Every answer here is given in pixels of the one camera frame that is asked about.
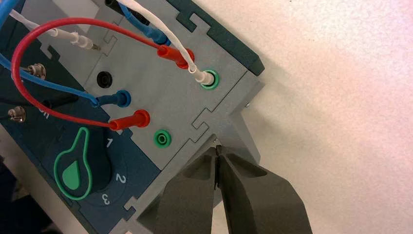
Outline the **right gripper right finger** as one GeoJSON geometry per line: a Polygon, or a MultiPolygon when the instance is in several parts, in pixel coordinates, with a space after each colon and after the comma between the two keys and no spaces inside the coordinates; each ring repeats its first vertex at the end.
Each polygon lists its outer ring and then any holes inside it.
{"type": "Polygon", "coordinates": [[[312,233],[303,200],[289,181],[222,145],[216,153],[229,233],[312,233]]]}

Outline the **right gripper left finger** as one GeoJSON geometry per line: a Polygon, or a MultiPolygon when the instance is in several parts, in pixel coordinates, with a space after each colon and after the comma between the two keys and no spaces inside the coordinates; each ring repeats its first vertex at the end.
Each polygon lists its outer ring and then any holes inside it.
{"type": "Polygon", "coordinates": [[[216,149],[211,147],[167,183],[157,210],[156,234],[211,232],[216,164],[216,149]]]}

